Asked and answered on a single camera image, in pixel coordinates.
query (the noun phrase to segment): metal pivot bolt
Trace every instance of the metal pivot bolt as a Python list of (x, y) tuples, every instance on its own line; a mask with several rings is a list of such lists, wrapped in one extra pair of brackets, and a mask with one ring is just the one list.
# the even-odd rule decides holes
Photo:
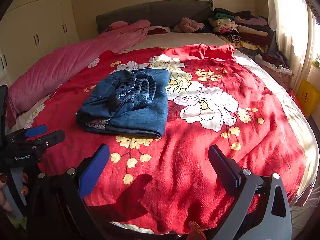
[(244, 175), (248, 175), (248, 176), (251, 174), (251, 171), (249, 169), (243, 169), (242, 172)]
[(67, 174), (69, 174), (69, 175), (73, 175), (75, 173), (76, 173), (76, 169), (75, 168), (70, 168), (70, 169), (67, 170)]
[(279, 178), (280, 178), (280, 175), (279, 175), (278, 173), (276, 173), (276, 172), (273, 173), (272, 176), (273, 176), (275, 179), (279, 179)]
[(44, 172), (41, 172), (41, 173), (38, 174), (38, 178), (39, 178), (39, 179), (43, 179), (44, 176), (45, 176), (45, 173), (44, 173)]

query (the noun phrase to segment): headboard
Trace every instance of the headboard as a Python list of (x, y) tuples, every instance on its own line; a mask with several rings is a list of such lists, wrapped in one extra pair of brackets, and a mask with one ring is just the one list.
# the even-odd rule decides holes
[(148, 20), (151, 25), (174, 27), (182, 18), (203, 22), (212, 17), (213, 2), (199, 0), (166, 0), (128, 6), (96, 16), (98, 33), (116, 21), (135, 23)]

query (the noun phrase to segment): curtain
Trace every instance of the curtain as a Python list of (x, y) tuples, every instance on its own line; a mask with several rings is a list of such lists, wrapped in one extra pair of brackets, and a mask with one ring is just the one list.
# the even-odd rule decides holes
[(316, 19), (305, 0), (268, 0), (269, 26), (289, 59), (293, 73), (291, 88), (297, 92), (307, 79), (313, 60)]

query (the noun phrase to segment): red floral blanket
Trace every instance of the red floral blanket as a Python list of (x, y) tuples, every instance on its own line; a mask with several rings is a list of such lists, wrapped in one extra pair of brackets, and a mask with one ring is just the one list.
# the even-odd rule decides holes
[[(237, 64), (233, 51), (231, 45), (199, 44), (104, 52), (29, 119), (29, 127), (46, 124), (48, 132), (66, 133), (43, 155), (41, 170), (63, 173), (107, 144), (111, 159), (85, 201), (104, 220), (146, 233), (188, 233), (189, 221), (203, 229), (217, 225), (233, 199), (208, 161), (212, 144), (255, 174), (279, 173), (292, 200), (305, 170), (300, 145), (276, 96)], [(76, 111), (101, 79), (146, 67), (170, 72), (161, 139), (98, 135), (77, 126)]]

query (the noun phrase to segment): yellow paper bag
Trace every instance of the yellow paper bag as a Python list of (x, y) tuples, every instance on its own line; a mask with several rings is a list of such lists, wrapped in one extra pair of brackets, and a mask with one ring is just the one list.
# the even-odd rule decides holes
[(319, 98), (319, 92), (307, 80), (303, 79), (297, 93), (297, 99), (306, 118), (308, 118), (315, 109)]

